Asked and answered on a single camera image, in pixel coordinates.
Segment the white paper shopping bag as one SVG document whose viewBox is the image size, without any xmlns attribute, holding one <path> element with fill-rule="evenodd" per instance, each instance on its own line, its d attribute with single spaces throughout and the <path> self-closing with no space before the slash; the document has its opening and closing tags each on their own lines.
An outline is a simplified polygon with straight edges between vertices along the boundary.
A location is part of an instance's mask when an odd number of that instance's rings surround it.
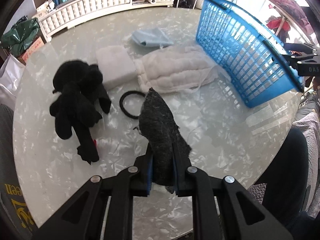
<svg viewBox="0 0 320 240">
<path fill-rule="evenodd" d="M 7 105 L 10 109 L 15 109 L 17 89 L 25 70 L 16 57 L 9 55 L 1 66 L 1 103 Z"/>
</svg>

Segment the light blue cloth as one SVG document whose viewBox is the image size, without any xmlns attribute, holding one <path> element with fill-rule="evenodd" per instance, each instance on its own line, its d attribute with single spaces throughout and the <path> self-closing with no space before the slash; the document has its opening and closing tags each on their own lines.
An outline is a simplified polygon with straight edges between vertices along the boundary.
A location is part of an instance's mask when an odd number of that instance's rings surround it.
<svg viewBox="0 0 320 240">
<path fill-rule="evenodd" d="M 136 44 L 146 48 L 164 48 L 174 44 L 159 28 L 136 30 L 132 33 L 131 39 Z"/>
</svg>

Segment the black plush toy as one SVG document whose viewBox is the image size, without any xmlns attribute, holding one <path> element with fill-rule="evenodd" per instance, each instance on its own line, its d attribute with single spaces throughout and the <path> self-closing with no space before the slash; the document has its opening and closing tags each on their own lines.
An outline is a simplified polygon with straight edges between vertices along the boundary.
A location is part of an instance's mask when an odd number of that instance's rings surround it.
<svg viewBox="0 0 320 240">
<path fill-rule="evenodd" d="M 111 109 L 111 99 L 98 65 L 81 60 L 66 61 L 55 73 L 53 87 L 53 93 L 60 93 L 49 107 L 50 115 L 55 118 L 56 134 L 67 140 L 75 132 L 80 144 L 77 154 L 89 164 L 96 163 L 98 150 L 89 129 L 103 116 L 95 109 L 95 102 L 99 102 L 106 114 Z"/>
</svg>

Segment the pink clothes pile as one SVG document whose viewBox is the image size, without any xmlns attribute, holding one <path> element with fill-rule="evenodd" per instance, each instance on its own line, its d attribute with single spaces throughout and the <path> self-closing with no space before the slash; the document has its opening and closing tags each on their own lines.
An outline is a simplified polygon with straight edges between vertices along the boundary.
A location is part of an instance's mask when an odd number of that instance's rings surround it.
<svg viewBox="0 0 320 240">
<path fill-rule="evenodd" d="M 305 12 L 295 0 L 269 0 L 269 1 L 275 5 L 280 6 L 284 11 L 286 11 L 298 23 L 298 25 L 302 28 L 302 30 L 307 35 L 311 35 L 313 33 L 313 28 L 309 23 Z"/>
</svg>

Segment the white quilted cloth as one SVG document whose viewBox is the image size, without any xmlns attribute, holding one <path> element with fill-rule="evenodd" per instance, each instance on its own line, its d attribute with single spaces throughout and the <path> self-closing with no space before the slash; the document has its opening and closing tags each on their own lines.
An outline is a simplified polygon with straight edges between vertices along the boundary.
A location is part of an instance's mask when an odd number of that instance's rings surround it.
<svg viewBox="0 0 320 240">
<path fill-rule="evenodd" d="M 173 93 L 211 83 L 223 70 L 201 46 L 169 46 L 134 61 L 140 90 Z"/>
</svg>

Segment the cardboard box with print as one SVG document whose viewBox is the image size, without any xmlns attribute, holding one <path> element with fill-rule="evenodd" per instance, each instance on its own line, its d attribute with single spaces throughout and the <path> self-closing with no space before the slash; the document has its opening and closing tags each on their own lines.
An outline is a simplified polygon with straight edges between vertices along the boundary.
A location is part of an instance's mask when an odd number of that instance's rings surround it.
<svg viewBox="0 0 320 240">
<path fill-rule="evenodd" d="M 25 51 L 24 54 L 22 54 L 18 59 L 19 61 L 26 65 L 27 60 L 29 59 L 29 57 L 35 52 L 37 51 L 39 48 L 41 48 L 42 46 L 44 46 L 44 42 L 42 40 L 42 37 L 38 37 L 33 44 Z"/>
</svg>

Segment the green plastic bag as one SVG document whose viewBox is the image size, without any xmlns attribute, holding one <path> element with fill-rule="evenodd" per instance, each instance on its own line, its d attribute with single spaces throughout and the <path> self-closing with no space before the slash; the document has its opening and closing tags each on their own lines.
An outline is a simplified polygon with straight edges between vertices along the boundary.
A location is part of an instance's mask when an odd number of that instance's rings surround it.
<svg viewBox="0 0 320 240">
<path fill-rule="evenodd" d="M 1 47 L 14 57 L 20 57 L 40 36 L 40 25 L 37 18 L 22 21 L 14 25 L 1 36 Z"/>
</svg>

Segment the white foam sponge block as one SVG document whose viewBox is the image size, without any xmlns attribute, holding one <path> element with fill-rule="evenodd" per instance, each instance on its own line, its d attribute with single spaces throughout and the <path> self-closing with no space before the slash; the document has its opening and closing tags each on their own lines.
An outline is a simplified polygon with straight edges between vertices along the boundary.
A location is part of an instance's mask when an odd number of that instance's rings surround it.
<svg viewBox="0 0 320 240">
<path fill-rule="evenodd" d="M 137 77 L 136 67 L 123 46 L 107 46 L 96 51 L 103 85 L 111 90 Z"/>
</svg>

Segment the blue plastic basket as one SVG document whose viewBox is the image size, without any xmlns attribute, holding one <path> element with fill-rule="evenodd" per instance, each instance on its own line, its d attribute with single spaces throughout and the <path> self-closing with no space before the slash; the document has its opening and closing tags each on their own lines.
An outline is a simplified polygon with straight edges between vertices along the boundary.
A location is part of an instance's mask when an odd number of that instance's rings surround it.
<svg viewBox="0 0 320 240">
<path fill-rule="evenodd" d="M 303 79 L 285 60 L 283 42 L 230 1 L 203 0 L 196 41 L 228 73 L 249 108 L 289 90 L 303 91 Z"/>
</svg>

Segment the dark grey felt pad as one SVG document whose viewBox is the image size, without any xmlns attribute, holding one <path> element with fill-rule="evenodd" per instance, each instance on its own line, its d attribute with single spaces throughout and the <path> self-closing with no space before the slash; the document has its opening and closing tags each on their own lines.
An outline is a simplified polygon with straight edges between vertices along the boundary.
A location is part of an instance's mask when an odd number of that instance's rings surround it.
<svg viewBox="0 0 320 240">
<path fill-rule="evenodd" d="M 148 140 L 152 150 L 152 182 L 173 194 L 174 154 L 189 159 L 192 149 L 182 137 L 169 106 L 153 88 L 146 94 L 138 122 L 140 134 Z"/>
</svg>

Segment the white tufted TV cabinet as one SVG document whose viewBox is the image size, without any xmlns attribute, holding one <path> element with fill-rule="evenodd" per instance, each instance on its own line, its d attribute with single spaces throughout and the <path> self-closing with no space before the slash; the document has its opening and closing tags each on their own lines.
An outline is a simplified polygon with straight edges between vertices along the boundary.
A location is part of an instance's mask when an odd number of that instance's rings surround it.
<svg viewBox="0 0 320 240">
<path fill-rule="evenodd" d="M 174 0 L 157 0 L 151 4 L 146 0 L 69 0 L 53 11 L 38 17 L 42 35 L 46 42 L 62 29 L 70 29 L 87 21 L 131 9 L 148 7 L 171 7 Z"/>
</svg>

